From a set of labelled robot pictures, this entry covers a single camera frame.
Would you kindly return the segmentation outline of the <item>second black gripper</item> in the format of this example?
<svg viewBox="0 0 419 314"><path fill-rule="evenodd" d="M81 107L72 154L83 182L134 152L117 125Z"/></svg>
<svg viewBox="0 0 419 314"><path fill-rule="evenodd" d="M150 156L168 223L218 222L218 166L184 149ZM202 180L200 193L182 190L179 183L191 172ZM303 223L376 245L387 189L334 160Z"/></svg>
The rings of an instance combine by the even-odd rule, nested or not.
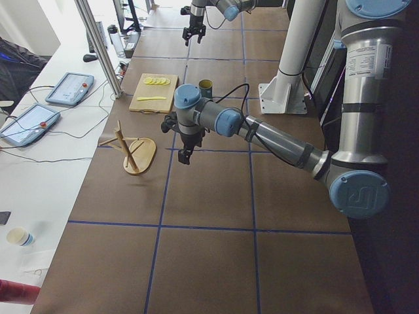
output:
<svg viewBox="0 0 419 314"><path fill-rule="evenodd" d="M193 35L198 35L197 43L201 43L201 40L206 35L206 26L204 25L203 16L190 15L189 27L185 27L182 34L185 46L189 45L190 37Z"/></svg>

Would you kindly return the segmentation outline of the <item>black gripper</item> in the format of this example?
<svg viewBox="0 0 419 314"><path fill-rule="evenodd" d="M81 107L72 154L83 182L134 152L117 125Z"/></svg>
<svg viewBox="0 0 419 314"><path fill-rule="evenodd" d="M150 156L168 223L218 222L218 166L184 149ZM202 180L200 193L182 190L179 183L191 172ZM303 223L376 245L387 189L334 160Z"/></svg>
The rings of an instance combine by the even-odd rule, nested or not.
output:
<svg viewBox="0 0 419 314"><path fill-rule="evenodd" d="M182 164L190 164L190 158L192 151L195 147L202 146L202 140L205 136L204 132L198 132L195 134L181 133L181 140L183 142L183 149L180 149L177 153L178 161Z"/></svg>

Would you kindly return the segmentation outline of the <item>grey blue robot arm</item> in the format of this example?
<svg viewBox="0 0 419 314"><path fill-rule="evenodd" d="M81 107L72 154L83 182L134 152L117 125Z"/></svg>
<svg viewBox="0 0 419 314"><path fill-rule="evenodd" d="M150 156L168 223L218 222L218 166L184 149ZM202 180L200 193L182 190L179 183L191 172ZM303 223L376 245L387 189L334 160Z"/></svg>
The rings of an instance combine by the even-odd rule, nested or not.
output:
<svg viewBox="0 0 419 314"><path fill-rule="evenodd" d="M339 1L330 48L346 50L340 142L336 152L320 150L290 134L304 131L304 68L325 1L296 1L276 76L260 84L263 114L283 122L285 130L236 107L214 101L202 87L183 84L175 90L174 110L162 122L163 132L177 132L183 142L178 153L190 162L209 131L238 135L271 152L281 161L303 169L323 183L332 204L350 218L369 218L387 208L390 186L380 151L380 131L392 50L405 21L408 1Z"/></svg>

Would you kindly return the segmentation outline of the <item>second grey robot arm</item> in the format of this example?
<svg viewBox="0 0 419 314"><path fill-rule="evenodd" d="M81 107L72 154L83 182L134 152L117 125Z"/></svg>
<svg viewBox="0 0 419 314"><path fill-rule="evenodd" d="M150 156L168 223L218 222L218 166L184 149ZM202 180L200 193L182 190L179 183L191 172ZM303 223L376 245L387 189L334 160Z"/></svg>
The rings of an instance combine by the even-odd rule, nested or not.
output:
<svg viewBox="0 0 419 314"><path fill-rule="evenodd" d="M257 6L258 1L243 0L218 0L218 1L201 1L193 0L189 7L181 9L181 15L189 15L189 26L183 30L183 38L188 41L194 35L201 39L206 34L206 26L204 25L204 15L207 6L216 7L219 12L229 22L233 21L240 12L251 11Z"/></svg>

